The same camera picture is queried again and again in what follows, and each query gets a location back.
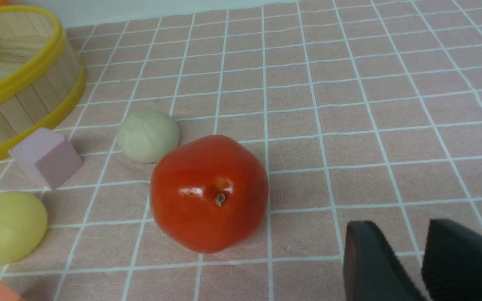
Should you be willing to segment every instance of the yellow ball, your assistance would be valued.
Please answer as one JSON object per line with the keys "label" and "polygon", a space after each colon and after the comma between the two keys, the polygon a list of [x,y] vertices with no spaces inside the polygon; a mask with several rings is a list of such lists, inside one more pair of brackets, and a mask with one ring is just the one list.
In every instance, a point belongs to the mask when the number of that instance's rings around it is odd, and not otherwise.
{"label": "yellow ball", "polygon": [[38,198],[19,191],[0,193],[0,265],[31,253],[47,227],[48,213]]}

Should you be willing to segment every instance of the toy tomato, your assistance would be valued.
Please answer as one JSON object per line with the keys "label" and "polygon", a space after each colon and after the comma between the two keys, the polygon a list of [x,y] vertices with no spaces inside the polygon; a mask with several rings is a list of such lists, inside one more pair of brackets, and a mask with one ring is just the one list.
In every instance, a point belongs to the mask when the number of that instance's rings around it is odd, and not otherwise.
{"label": "toy tomato", "polygon": [[266,215],[269,181],[256,156],[211,135],[164,156],[151,177],[151,207],[163,232],[190,250],[215,253],[253,234]]}

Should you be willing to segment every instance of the basket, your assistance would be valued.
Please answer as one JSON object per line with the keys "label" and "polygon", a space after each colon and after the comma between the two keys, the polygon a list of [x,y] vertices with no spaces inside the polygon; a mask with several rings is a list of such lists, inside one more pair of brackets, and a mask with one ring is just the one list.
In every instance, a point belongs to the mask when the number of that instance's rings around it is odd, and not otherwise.
{"label": "basket", "polygon": [[85,86],[82,63],[53,14],[0,7],[0,160],[37,128],[58,126]]}

